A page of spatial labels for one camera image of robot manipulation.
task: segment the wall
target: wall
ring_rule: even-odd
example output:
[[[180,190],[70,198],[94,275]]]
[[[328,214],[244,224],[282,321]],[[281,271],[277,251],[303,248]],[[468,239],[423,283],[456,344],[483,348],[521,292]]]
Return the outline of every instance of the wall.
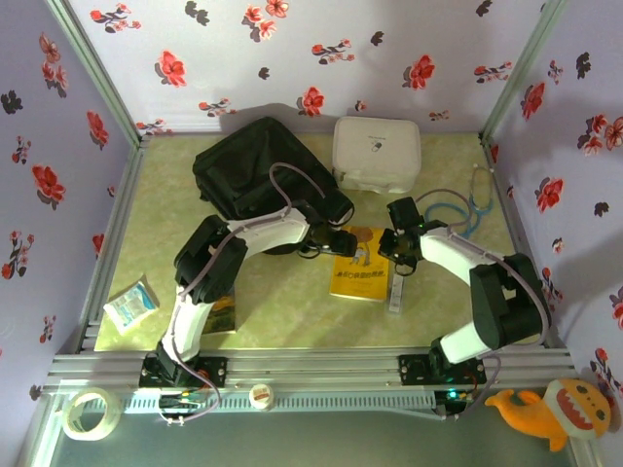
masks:
[[[498,182],[523,225],[558,338],[623,405],[623,72],[620,2],[568,2],[495,134]],[[604,437],[620,465],[621,435]]]
[[[139,129],[346,114],[478,131],[544,0],[69,3]]]
[[[0,466],[76,326],[129,144],[46,4],[0,17]]]

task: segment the white plastic container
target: white plastic container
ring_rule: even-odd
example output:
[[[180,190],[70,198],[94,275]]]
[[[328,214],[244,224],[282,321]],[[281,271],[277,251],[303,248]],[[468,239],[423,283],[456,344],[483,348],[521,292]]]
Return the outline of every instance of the white plastic container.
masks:
[[[420,169],[420,130],[413,122],[342,117],[336,123],[333,176],[340,188],[405,193]]]

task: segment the blue stethoscope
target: blue stethoscope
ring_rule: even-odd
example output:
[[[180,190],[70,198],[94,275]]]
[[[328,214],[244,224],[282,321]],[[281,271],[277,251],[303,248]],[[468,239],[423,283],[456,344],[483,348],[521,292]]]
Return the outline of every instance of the blue stethoscope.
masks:
[[[489,203],[485,206],[476,204],[476,201],[474,200],[474,184],[476,182],[476,175],[479,170],[483,170],[484,172],[486,172],[487,179],[489,180]],[[460,236],[462,236],[463,238],[469,238],[474,233],[474,231],[476,231],[476,229],[478,229],[478,227],[480,226],[480,221],[482,217],[489,214],[491,210],[494,208],[494,180],[493,180],[492,172],[493,172],[492,169],[488,169],[485,167],[481,167],[478,164],[474,164],[474,170],[471,173],[471,185],[469,187],[469,204],[471,205],[471,208],[474,211],[474,214],[472,216],[473,224],[470,222],[469,227],[467,227],[465,232],[460,233]],[[428,208],[424,212],[424,220],[426,222],[429,222],[430,213],[440,207],[446,207],[448,209],[452,209],[453,211],[463,216],[464,219],[467,219],[469,217],[469,213],[466,212],[465,209],[463,209],[460,206],[457,206],[450,202],[436,202],[435,204],[428,206]]]

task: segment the orange plush toy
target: orange plush toy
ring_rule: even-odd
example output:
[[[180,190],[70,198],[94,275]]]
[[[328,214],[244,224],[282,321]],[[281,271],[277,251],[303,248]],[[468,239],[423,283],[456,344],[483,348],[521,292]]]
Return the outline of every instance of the orange plush toy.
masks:
[[[599,389],[581,379],[555,379],[541,399],[532,391],[517,396],[523,406],[511,402],[512,389],[498,392],[485,402],[495,406],[511,427],[527,435],[547,438],[553,452],[565,447],[567,438],[599,438],[610,424],[610,406]]]

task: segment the book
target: book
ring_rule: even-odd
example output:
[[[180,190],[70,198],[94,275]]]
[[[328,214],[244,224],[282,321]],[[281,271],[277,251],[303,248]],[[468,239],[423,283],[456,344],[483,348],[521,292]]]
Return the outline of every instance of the book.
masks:
[[[379,242],[384,229],[346,227],[344,230],[357,237],[357,251],[352,258],[335,257],[330,294],[358,300],[385,301],[389,260],[379,255]]]
[[[236,332],[236,294],[234,287],[227,295],[218,299],[212,306],[202,336],[210,334],[233,334]]]

